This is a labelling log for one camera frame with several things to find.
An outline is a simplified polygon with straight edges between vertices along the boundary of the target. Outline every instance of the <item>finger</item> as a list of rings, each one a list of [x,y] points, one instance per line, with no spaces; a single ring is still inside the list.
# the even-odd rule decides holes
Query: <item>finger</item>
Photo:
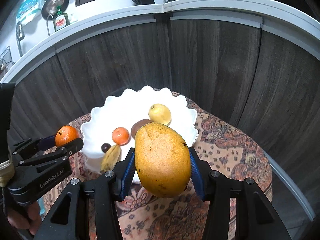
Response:
[[[30,225],[27,219],[13,209],[8,209],[8,221],[17,229],[29,229]]]
[[[36,219],[31,222],[30,228],[29,228],[29,231],[30,231],[31,234],[33,234],[33,235],[36,234],[36,232],[39,229],[39,226],[40,226],[41,222],[42,222],[42,219],[41,219],[40,215],[38,215],[36,217]]]
[[[30,217],[31,220],[36,220],[38,218],[40,213],[40,206],[37,201],[28,206],[27,213],[28,217]]]

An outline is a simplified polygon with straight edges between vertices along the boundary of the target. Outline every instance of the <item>patterned tablecloth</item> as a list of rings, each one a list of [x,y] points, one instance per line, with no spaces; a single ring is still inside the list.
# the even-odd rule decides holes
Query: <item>patterned tablecloth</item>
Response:
[[[254,178],[268,199],[272,200],[271,167],[262,149],[246,134],[209,114],[187,99],[188,107],[197,110],[196,128],[199,137],[194,147],[202,160],[207,161],[229,178],[244,180]],[[80,126],[90,120],[90,114],[69,125],[80,131]],[[46,211],[50,209],[61,191],[72,178],[81,181],[95,179],[99,175],[86,169],[85,156],[77,153],[70,158],[72,175],[44,196]],[[230,226],[228,239],[235,236],[236,201],[230,201]],[[189,182],[181,195],[163,199],[149,193],[144,187],[132,184],[123,202],[116,202],[116,209],[125,240],[201,239],[209,202],[202,202]],[[89,202],[90,239],[96,239],[93,202]]]

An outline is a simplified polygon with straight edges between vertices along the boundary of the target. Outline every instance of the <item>white bowl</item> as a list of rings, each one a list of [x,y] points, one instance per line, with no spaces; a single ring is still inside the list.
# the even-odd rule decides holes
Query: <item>white bowl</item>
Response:
[[[99,173],[104,156],[101,145],[103,143],[114,144],[113,130],[117,127],[124,127],[130,133],[131,127],[136,122],[149,119],[149,109],[157,103],[169,108],[172,120],[168,126],[179,133],[188,147],[191,147],[198,137],[198,130],[195,128],[197,111],[187,108],[184,96],[174,97],[168,88],[155,91],[152,87],[145,86],[138,92],[126,89],[120,97],[107,97],[103,107],[93,108],[91,120],[81,125],[80,130],[84,142],[81,152],[87,156],[87,168]],[[119,160],[125,159],[131,147],[134,147],[132,137],[126,145],[121,146]],[[132,182],[140,183],[137,171]]]

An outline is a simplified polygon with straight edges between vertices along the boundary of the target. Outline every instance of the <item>white countertop edge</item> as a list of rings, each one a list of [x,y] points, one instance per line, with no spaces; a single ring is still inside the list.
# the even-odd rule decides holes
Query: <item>white countertop edge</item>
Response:
[[[240,10],[252,14],[268,15],[270,17],[283,20],[291,25],[308,32],[316,39],[320,40],[320,23],[309,15],[286,4],[273,0],[177,0],[164,5],[140,5],[125,7],[113,11],[103,12],[77,21],[71,25],[51,34],[49,37],[38,43],[26,54],[23,55],[12,68],[0,80],[1,83],[10,82],[13,77],[31,60],[39,54],[54,46],[57,42],[94,25],[112,21],[124,17],[137,16],[143,14],[165,13],[197,8],[218,8]]]

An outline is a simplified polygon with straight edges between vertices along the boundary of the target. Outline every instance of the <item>tangerine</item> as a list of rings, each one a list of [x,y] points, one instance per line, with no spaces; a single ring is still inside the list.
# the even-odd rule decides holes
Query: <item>tangerine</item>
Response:
[[[79,132],[77,131],[76,128],[70,126],[70,125],[65,125],[60,128],[60,130],[56,134],[55,142],[56,146],[60,147],[68,142],[73,141],[76,138],[79,138]]]
[[[124,127],[118,127],[112,132],[112,140],[118,145],[126,144],[130,139],[128,130]]]

